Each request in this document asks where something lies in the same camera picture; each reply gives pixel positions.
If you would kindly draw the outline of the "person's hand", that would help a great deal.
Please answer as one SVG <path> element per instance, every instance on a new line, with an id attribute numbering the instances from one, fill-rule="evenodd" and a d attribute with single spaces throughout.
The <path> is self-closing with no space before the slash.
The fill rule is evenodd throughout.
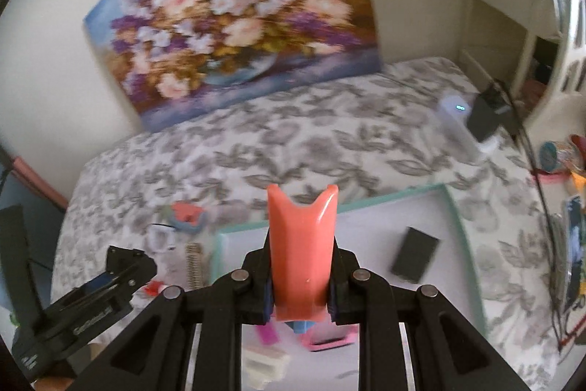
<path id="1" fill-rule="evenodd" d="M 36 391 L 67 391 L 74 380 L 68 377 L 49 376 L 37 380 L 34 383 Z"/>

